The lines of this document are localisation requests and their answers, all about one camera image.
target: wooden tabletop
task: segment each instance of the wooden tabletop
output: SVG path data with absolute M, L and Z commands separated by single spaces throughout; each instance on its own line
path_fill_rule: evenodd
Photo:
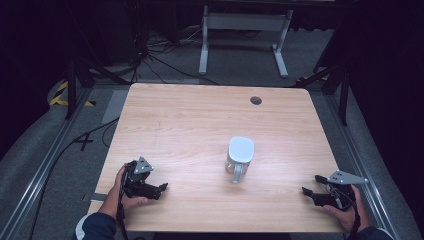
M 239 184 L 224 168 L 234 136 L 255 144 Z M 154 167 L 146 182 L 169 186 L 127 213 L 130 231 L 342 231 L 302 194 L 302 186 L 324 193 L 314 176 L 337 169 L 306 90 L 133 84 L 95 192 L 106 194 L 120 167 L 140 156 Z

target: dark background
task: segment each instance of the dark background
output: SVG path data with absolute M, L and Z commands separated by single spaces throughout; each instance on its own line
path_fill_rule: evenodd
M 351 58 L 352 91 L 424 235 L 423 1 L 359 5 L 337 29 L 321 65 Z M 173 41 L 202 15 L 199 6 L 146 11 L 144 21 Z M 295 12 L 292 28 L 335 28 L 339 16 L 326 16 Z M 47 93 L 63 78 L 71 53 L 103 66 L 133 60 L 139 48 L 132 44 L 132 23 L 120 1 L 0 1 L 0 158 L 49 110 Z

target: sleeve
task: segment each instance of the sleeve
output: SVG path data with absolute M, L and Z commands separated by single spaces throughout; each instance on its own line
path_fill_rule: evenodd
M 358 233 L 361 240 L 393 240 L 388 232 L 376 227 L 367 227 Z
M 116 233 L 115 219 L 104 213 L 86 215 L 78 222 L 73 240 L 114 239 Z

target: yellow and black striped tape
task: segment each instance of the yellow and black striped tape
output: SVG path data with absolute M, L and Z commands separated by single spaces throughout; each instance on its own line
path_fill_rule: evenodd
M 63 80 L 62 84 L 57 89 L 56 93 L 54 94 L 53 99 L 50 101 L 50 106 L 53 105 L 62 105 L 62 106 L 68 106 L 67 100 L 60 100 L 60 97 L 62 96 L 65 89 L 68 87 L 68 81 Z M 84 106 L 86 107 L 94 107 L 96 106 L 96 101 L 87 101 Z

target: table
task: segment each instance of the table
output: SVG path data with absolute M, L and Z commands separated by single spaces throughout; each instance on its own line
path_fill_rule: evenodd
M 233 136 L 255 143 L 239 184 L 224 169 Z M 146 182 L 169 186 L 126 215 L 130 231 L 342 231 L 302 194 L 302 186 L 324 192 L 314 175 L 337 169 L 304 89 L 133 84 L 95 192 L 106 194 L 119 168 L 140 156 L 155 168 Z

